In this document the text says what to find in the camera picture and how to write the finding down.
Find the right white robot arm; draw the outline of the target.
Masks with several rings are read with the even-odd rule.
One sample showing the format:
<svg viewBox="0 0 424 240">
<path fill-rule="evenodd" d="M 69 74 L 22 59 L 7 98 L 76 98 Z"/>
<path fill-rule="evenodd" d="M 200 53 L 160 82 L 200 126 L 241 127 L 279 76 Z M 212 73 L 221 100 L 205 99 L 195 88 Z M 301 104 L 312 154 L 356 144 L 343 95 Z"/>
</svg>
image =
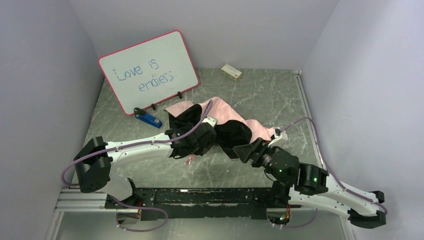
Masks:
<svg viewBox="0 0 424 240">
<path fill-rule="evenodd" d="M 243 162 L 251 162 L 253 168 L 263 168 L 274 177 L 272 187 L 258 203 L 268 208 L 285 208 L 281 217 L 271 218 L 275 225 L 285 225 L 289 220 L 289 208 L 305 206 L 332 212 L 346 218 L 356 227 L 375 229 L 387 223 L 382 207 L 384 193 L 366 192 L 348 187 L 327 170 L 299 158 L 279 146 L 269 146 L 263 139 L 235 146 L 232 149 Z"/>
</svg>

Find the pink and black folding umbrella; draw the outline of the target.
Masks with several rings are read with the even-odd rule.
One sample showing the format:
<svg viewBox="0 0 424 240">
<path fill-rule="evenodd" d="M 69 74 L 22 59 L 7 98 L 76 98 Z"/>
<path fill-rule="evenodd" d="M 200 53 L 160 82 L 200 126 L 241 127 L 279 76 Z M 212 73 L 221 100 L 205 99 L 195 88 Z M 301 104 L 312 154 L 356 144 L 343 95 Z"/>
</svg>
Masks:
<svg viewBox="0 0 424 240">
<path fill-rule="evenodd" d="M 169 127 L 191 129 L 200 121 L 209 101 L 212 101 L 212 107 L 207 115 L 217 120 L 217 125 L 214 127 L 216 143 L 229 159 L 236 160 L 238 158 L 233 151 L 235 146 L 250 144 L 257 138 L 268 142 L 273 140 L 273 127 L 265 127 L 256 119 L 244 119 L 228 103 L 217 96 L 201 103 L 187 100 L 167 107 L 165 111 L 168 113 Z"/>
</svg>

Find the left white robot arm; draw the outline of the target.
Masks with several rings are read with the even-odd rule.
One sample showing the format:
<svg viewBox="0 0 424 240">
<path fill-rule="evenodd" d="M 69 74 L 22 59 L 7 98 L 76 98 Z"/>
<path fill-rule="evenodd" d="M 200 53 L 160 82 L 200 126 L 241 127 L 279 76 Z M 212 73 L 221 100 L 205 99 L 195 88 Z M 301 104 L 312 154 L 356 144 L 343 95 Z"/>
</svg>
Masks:
<svg viewBox="0 0 424 240">
<path fill-rule="evenodd" d="M 216 125 L 215 118 L 207 117 L 187 133 L 169 129 L 152 137 L 122 142 L 94 137 L 74 158 L 83 158 L 75 164 L 79 189 L 82 193 L 100 191 L 119 201 L 130 199 L 138 194 L 136 186 L 131 179 L 117 174 L 118 167 L 151 159 L 202 156 L 216 141 Z"/>
</svg>

